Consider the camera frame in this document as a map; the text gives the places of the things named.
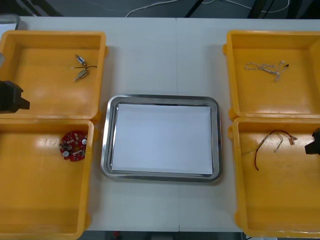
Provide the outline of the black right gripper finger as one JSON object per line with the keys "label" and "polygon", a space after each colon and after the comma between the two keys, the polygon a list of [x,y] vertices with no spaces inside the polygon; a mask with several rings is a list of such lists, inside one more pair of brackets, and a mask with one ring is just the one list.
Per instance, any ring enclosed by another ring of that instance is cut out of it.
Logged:
{"label": "black right gripper finger", "polygon": [[320,143],[313,141],[304,146],[307,155],[320,155]]}

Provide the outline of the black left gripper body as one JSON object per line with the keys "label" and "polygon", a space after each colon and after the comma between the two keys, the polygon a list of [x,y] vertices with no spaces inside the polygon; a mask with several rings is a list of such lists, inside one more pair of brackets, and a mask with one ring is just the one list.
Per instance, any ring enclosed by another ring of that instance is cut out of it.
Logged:
{"label": "black left gripper body", "polygon": [[0,82],[0,112],[16,113],[24,106],[23,89],[11,81]]}

